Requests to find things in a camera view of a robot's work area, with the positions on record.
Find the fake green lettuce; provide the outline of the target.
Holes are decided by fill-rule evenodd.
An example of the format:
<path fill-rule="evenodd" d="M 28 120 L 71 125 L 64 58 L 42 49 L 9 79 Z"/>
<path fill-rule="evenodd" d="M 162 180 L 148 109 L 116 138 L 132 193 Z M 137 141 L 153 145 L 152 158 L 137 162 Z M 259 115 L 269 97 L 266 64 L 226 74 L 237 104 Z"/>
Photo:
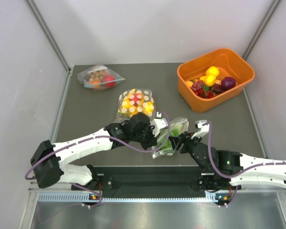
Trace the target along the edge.
<path fill-rule="evenodd" d="M 181 132 L 182 132 L 182 130 L 180 127 L 174 127 L 170 131 L 170 136 L 177 137 L 178 135 L 180 135 Z M 161 134 L 158 138 L 157 147 L 159 147 L 163 144 L 163 142 L 165 141 L 165 139 L 167 137 L 167 133 L 168 133 L 167 129 L 161 132 Z M 161 147 L 160 150 L 167 150 L 170 148 L 172 148 L 172 144 L 171 144 L 170 140 L 167 140 L 167 142 L 163 145 L 163 147 Z"/>

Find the polka dot bag with fruit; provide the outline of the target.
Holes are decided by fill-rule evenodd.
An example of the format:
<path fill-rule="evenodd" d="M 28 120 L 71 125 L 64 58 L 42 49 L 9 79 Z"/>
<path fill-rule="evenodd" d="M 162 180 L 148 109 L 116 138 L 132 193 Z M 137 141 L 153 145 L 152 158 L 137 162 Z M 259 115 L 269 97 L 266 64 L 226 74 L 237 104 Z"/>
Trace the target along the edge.
<path fill-rule="evenodd" d="M 115 122 L 129 120 L 138 113 L 143 113 L 152 120 L 154 119 L 155 111 L 152 91 L 133 88 L 119 95 Z"/>

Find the fake red onion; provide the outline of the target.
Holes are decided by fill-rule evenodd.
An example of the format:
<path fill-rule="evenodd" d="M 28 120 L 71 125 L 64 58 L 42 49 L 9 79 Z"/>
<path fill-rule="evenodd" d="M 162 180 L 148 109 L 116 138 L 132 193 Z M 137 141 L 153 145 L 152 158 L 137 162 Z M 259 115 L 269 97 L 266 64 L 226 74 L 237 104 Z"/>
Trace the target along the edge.
<path fill-rule="evenodd" d="M 236 86 L 236 80 L 233 77 L 225 77 L 221 81 L 221 87 L 224 90 L 230 90 Z"/>

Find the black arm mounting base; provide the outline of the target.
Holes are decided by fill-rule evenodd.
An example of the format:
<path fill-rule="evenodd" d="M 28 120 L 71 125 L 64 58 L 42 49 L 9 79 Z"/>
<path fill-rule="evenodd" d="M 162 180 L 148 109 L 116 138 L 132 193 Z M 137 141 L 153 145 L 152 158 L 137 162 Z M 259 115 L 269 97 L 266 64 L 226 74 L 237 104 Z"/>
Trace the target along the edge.
<path fill-rule="evenodd" d="M 95 167 L 98 178 L 85 185 L 106 197 L 195 196 L 204 191 L 228 190 L 227 179 L 207 175 L 198 166 Z"/>

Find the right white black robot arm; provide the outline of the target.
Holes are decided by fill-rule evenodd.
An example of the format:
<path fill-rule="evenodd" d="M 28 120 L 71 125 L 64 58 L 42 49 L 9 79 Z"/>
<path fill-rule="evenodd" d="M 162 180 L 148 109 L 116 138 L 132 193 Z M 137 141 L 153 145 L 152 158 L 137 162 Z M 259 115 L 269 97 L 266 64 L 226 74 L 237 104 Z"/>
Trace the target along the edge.
<path fill-rule="evenodd" d="M 201 143 L 194 134 L 182 133 L 169 140 L 174 150 L 189 154 L 201 169 L 200 182 L 206 189 L 228 185 L 274 186 L 286 189 L 286 160 L 248 156 L 244 153 L 217 150 Z"/>

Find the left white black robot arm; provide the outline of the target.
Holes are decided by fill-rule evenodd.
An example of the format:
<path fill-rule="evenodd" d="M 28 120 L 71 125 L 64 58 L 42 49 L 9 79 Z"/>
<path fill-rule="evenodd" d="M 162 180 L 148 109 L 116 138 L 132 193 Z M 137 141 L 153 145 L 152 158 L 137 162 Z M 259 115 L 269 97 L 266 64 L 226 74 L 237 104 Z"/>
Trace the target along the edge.
<path fill-rule="evenodd" d="M 39 188 L 48 188 L 56 183 L 76 183 L 94 189 L 98 175 L 91 165 L 75 166 L 73 161 L 88 155 L 128 145 L 141 144 L 141 151 L 157 144 L 160 129 L 166 126 L 162 119 L 150 120 L 143 113 L 134 115 L 121 123 L 111 123 L 90 135 L 62 143 L 43 141 L 38 146 L 31 166 Z"/>

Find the fake red strawberries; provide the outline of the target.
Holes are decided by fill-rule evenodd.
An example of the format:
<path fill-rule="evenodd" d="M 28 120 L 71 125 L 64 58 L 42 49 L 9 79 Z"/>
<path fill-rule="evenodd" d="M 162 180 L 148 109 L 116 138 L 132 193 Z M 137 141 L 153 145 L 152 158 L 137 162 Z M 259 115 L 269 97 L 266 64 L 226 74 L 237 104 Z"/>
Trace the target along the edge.
<path fill-rule="evenodd" d="M 205 91 L 203 88 L 200 88 L 195 91 L 195 94 L 203 99 L 211 99 L 214 98 L 214 93 L 211 90 Z"/>

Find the small orange fake fruit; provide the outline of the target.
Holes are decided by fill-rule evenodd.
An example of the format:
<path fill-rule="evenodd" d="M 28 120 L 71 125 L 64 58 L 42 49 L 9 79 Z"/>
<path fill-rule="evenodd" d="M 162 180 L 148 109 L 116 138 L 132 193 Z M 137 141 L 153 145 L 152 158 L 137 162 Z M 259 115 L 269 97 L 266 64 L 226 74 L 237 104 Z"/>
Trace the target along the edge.
<path fill-rule="evenodd" d="M 186 81 L 185 84 L 187 87 L 191 88 L 194 83 L 192 81 Z"/>

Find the fake purple grapes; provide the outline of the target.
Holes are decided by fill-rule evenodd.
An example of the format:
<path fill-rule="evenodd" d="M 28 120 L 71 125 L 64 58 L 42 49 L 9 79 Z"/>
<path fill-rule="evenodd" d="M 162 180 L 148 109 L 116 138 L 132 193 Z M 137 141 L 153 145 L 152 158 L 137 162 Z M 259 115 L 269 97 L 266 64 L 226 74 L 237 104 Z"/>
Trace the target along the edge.
<path fill-rule="evenodd" d="M 194 81 L 192 86 L 190 87 L 193 92 L 199 92 L 202 89 L 204 82 L 201 80 Z"/>

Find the fake meat slice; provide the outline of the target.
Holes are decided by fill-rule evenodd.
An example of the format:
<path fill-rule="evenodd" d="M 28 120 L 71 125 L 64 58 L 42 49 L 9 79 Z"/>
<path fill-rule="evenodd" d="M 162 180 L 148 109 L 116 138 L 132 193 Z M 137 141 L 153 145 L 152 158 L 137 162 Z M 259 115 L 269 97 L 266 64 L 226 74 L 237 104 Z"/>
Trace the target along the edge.
<path fill-rule="evenodd" d="M 221 94 L 225 92 L 225 89 L 221 86 L 221 80 L 216 80 L 215 84 L 213 85 L 213 92 L 215 94 Z"/>

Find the yellow fake lemon lower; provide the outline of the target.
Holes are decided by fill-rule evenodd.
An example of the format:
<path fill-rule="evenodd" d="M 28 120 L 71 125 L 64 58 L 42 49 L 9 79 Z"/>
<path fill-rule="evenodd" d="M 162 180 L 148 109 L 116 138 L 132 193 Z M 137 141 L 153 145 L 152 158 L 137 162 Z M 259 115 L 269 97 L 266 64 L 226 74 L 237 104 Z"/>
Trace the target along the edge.
<path fill-rule="evenodd" d="M 216 82 L 216 77 L 213 75 L 206 75 L 204 77 L 204 83 L 208 87 L 212 87 Z"/>

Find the yellow fake lemon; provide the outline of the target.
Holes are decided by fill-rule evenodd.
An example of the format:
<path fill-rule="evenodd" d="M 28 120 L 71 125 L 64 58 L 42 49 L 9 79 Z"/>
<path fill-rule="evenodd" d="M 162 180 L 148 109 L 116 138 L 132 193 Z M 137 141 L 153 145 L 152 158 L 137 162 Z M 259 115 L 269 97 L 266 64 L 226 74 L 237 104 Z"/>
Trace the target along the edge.
<path fill-rule="evenodd" d="M 208 87 L 212 87 L 216 82 L 216 77 L 213 75 L 206 75 L 204 77 L 204 83 Z"/>
<path fill-rule="evenodd" d="M 205 74 L 206 75 L 213 75 L 213 76 L 217 77 L 220 74 L 220 71 L 217 67 L 211 66 L 206 70 Z"/>

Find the clear bag with nuts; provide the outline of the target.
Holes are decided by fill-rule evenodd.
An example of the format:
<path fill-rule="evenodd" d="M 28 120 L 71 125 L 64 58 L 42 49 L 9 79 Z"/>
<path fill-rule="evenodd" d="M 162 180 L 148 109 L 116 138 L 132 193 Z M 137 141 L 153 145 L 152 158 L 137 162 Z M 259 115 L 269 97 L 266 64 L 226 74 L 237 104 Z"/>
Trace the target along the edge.
<path fill-rule="evenodd" d="M 84 88 L 99 91 L 114 88 L 125 78 L 105 65 L 95 65 L 78 73 L 77 80 Z"/>

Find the yellow fake lemon upper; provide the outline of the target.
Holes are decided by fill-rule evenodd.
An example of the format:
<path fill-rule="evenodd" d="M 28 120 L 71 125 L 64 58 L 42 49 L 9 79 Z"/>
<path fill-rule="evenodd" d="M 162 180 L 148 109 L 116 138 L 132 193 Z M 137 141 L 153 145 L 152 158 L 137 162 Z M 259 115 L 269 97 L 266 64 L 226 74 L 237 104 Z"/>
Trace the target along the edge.
<path fill-rule="evenodd" d="M 211 66 L 206 70 L 205 74 L 206 75 L 213 75 L 213 76 L 217 77 L 220 74 L 220 71 L 217 67 Z"/>

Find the orange plastic bin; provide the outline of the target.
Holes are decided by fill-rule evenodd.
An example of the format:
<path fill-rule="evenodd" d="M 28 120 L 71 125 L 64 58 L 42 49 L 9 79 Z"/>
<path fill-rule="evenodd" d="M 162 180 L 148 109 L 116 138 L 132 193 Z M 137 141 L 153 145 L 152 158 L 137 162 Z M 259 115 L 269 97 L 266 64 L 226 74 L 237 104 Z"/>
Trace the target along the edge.
<path fill-rule="evenodd" d="M 255 77 L 235 51 L 221 48 L 181 64 L 178 91 L 195 112 L 205 112 L 238 95 Z"/>

